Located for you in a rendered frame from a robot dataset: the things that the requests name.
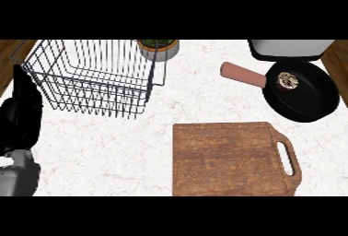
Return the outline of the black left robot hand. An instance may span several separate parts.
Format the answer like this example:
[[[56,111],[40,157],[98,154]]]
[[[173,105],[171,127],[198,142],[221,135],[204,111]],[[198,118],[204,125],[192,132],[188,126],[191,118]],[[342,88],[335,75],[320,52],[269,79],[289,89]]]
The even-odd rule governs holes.
[[[43,96],[31,76],[14,66],[12,97],[0,105],[0,156],[15,149],[31,149],[39,141]]]

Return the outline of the brown wooden cutting board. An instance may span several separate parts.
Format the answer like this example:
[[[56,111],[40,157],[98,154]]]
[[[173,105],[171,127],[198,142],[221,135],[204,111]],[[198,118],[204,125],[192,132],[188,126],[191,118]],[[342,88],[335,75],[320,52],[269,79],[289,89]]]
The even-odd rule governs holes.
[[[174,195],[295,195],[292,144],[270,123],[173,125]]]

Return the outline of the potted green plant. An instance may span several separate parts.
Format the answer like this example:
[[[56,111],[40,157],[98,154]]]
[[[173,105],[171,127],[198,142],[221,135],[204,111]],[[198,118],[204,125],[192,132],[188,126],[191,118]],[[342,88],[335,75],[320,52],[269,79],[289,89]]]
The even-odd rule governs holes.
[[[149,61],[165,62],[179,53],[179,40],[139,40],[140,54]]]

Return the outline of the white appliance with black base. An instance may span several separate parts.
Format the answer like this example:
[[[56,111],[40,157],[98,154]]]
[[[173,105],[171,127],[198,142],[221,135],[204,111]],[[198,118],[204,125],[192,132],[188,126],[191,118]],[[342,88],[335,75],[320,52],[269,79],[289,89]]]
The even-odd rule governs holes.
[[[252,57],[278,62],[285,59],[317,61],[334,40],[248,40]]]

